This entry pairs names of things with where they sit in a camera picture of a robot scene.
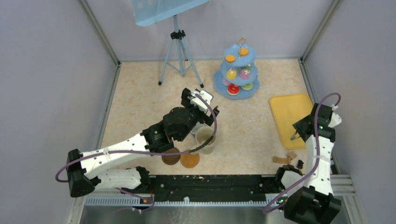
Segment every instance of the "brown lid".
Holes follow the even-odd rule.
[[[180,157],[181,164],[186,168],[194,168],[199,163],[199,154],[192,155],[190,153],[183,154]]]
[[[180,153],[177,148],[171,148],[164,153]],[[166,165],[175,165],[180,160],[180,155],[163,155],[161,156],[162,162]]]

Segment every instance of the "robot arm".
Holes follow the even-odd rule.
[[[212,125],[212,115],[206,115],[207,106],[195,94],[198,94],[208,104],[213,100],[213,96],[204,90],[184,89],[181,97],[181,104],[184,107],[173,108],[164,115],[159,123],[141,131],[132,138],[90,152],[71,150],[68,153],[68,163],[81,157],[90,157],[98,153],[100,155],[82,160],[66,169],[70,196],[84,196],[95,189],[148,187],[149,175],[145,168],[110,169],[127,161],[148,157],[149,153],[163,153],[173,148],[173,141],[183,141],[198,122]],[[219,113],[217,107],[213,111],[217,116]],[[133,150],[147,154],[111,153],[118,150]]]
[[[284,207],[285,218],[300,224],[329,224],[338,214],[341,201],[333,197],[330,182],[331,153],[335,142],[336,125],[341,117],[329,106],[322,105],[318,114],[318,127],[314,127],[315,104],[310,115],[293,124],[296,133],[304,140],[307,148],[306,170],[312,170],[316,159],[319,165],[303,183],[288,192],[289,199]],[[318,128],[320,156],[317,156],[314,128]],[[288,188],[301,179],[302,174],[291,165],[279,168],[276,178]]]

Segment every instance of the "pink macaron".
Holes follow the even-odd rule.
[[[250,70],[249,70],[249,69],[242,69],[242,70],[239,72],[239,76],[240,76],[242,79],[248,79],[248,78],[250,77]]]

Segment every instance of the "gold handle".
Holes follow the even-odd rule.
[[[238,40],[238,42],[236,43],[236,45],[238,45],[239,46],[239,51],[238,51],[238,57],[240,58],[241,57],[241,55],[240,55],[240,50],[242,49],[242,45],[243,44],[245,44],[245,42],[246,42],[246,39],[245,38],[241,38],[240,40]]]

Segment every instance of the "paper cup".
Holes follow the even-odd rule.
[[[213,134],[213,131],[214,129],[211,127],[202,127],[198,129],[197,133],[195,133],[195,141],[197,141],[196,147],[206,142],[206,140],[208,140]],[[214,143],[216,143],[216,136],[214,136],[213,139],[204,148],[198,150],[197,153],[209,155],[214,151]]]

